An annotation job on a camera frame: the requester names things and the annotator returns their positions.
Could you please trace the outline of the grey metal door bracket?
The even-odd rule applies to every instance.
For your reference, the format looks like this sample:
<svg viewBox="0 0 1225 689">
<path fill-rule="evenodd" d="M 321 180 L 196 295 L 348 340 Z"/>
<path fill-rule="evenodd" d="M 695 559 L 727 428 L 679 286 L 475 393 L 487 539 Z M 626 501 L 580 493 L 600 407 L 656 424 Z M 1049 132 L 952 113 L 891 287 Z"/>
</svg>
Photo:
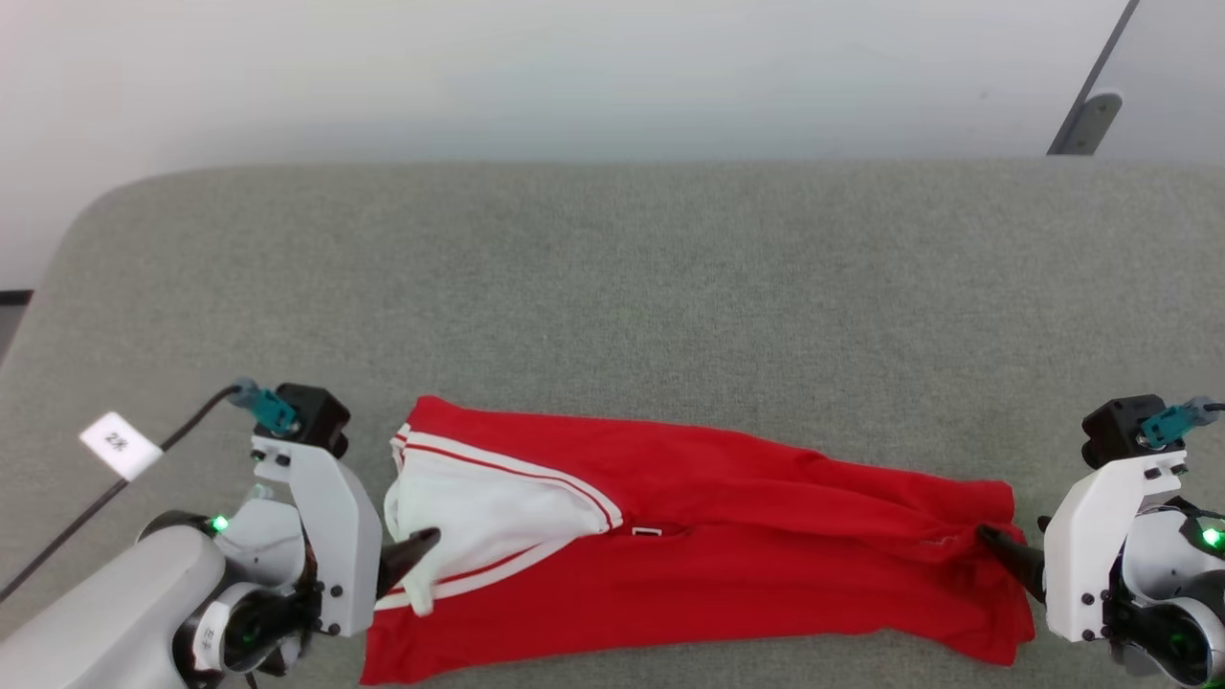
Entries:
<svg viewBox="0 0 1225 689">
<path fill-rule="evenodd" d="M 1115 121 L 1125 104 L 1125 98 L 1116 91 L 1098 93 L 1084 104 L 1072 121 L 1062 143 L 1056 148 L 1057 154 L 1094 156 L 1107 129 Z"/>
</svg>

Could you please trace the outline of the red white Bulls jersey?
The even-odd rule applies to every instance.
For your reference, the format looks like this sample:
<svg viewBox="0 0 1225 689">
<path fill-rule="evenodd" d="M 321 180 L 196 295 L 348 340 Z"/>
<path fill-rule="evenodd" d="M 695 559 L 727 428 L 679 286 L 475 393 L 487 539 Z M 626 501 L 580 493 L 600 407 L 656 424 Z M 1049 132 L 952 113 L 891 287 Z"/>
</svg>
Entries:
<svg viewBox="0 0 1225 689">
<path fill-rule="evenodd" d="M 376 606 L 364 685 L 621 647 L 929 638 L 992 664 L 1036 636 L 978 537 L 1003 481 L 854 465 L 725 429 L 417 400 L 390 535 L 440 541 Z"/>
</svg>

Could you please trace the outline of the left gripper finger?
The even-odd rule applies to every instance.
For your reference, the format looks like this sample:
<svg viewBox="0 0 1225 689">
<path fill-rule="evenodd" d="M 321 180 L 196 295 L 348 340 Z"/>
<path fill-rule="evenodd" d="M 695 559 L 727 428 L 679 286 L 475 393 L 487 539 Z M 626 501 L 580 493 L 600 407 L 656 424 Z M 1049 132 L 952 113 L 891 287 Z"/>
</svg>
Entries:
<svg viewBox="0 0 1225 689">
<path fill-rule="evenodd" d="M 382 600 L 439 544 L 441 531 L 419 528 L 398 544 L 385 546 L 379 558 L 377 600 Z"/>
</svg>

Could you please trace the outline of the dark door frame strip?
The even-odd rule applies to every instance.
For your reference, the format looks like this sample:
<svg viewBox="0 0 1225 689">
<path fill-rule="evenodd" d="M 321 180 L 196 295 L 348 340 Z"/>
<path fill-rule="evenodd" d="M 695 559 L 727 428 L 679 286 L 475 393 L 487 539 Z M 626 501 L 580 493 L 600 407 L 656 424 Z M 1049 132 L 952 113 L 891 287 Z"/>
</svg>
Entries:
<svg viewBox="0 0 1225 689">
<path fill-rule="evenodd" d="M 1073 119 L 1078 114 L 1078 110 L 1080 110 L 1080 105 L 1084 104 L 1084 102 L 1088 101 L 1088 98 L 1098 93 L 1107 91 L 1116 91 L 1118 93 L 1122 93 L 1118 88 L 1115 87 L 1099 87 L 1099 82 L 1100 78 L 1102 78 L 1102 71 L 1105 71 L 1107 61 L 1111 60 L 1111 56 L 1114 56 L 1114 51 L 1116 51 L 1118 43 L 1121 42 L 1122 38 L 1125 38 L 1125 31 L 1127 31 L 1127 27 L 1129 25 L 1129 18 L 1134 16 L 1140 2 L 1142 0 L 1127 0 L 1127 2 L 1125 2 L 1125 9 L 1122 9 L 1122 12 L 1120 13 L 1117 22 L 1115 23 L 1111 34 L 1107 36 L 1105 44 L 1102 44 L 1102 50 L 1099 51 L 1098 60 L 1095 60 L 1094 64 L 1091 65 L 1089 74 L 1084 80 L 1084 83 L 1080 85 L 1080 91 L 1076 94 L 1076 99 L 1072 101 L 1072 104 L 1069 105 L 1069 109 L 1063 121 L 1060 123 L 1058 131 L 1056 131 L 1054 140 L 1049 145 L 1046 156 L 1076 156 L 1076 154 L 1057 154 L 1056 148 L 1058 148 L 1058 145 L 1062 143 L 1062 140 L 1065 135 L 1067 135 Z"/>
</svg>

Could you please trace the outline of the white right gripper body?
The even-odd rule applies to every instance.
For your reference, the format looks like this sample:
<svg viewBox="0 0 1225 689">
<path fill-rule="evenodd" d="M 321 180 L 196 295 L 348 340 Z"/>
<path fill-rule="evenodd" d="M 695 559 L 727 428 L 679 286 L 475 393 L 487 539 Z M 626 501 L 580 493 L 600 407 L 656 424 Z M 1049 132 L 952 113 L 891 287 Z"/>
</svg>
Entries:
<svg viewBox="0 0 1225 689">
<path fill-rule="evenodd" d="M 1181 489 L 1185 454 L 1116 459 L 1076 481 L 1044 532 L 1046 623 L 1071 642 L 1102 626 L 1100 592 L 1149 497 Z"/>
</svg>

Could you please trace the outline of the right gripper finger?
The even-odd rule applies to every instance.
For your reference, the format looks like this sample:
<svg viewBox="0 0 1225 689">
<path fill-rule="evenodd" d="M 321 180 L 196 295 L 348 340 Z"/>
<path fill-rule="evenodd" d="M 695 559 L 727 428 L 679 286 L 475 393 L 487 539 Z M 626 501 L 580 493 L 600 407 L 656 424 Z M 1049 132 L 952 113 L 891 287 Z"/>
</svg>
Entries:
<svg viewBox="0 0 1225 689">
<path fill-rule="evenodd" d="M 980 523 L 976 527 L 980 544 L 985 546 L 1001 566 L 1025 588 L 1040 604 L 1045 604 L 1045 554 L 1033 546 L 1023 544 L 1002 528 Z"/>
</svg>

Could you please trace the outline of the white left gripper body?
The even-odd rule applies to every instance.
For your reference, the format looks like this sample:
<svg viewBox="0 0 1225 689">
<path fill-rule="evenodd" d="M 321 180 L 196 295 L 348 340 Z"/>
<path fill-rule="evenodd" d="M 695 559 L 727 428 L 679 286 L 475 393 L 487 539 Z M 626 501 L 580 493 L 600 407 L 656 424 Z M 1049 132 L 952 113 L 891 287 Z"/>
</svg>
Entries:
<svg viewBox="0 0 1225 689">
<path fill-rule="evenodd" d="M 363 481 L 342 462 L 348 436 L 331 447 L 254 436 L 254 474 L 263 483 L 221 528 L 216 544 L 251 584 L 287 593 L 314 563 L 306 588 L 320 609 L 309 624 L 328 635 L 368 631 L 376 601 L 382 523 Z M 290 501 L 268 497 L 267 481 Z"/>
</svg>

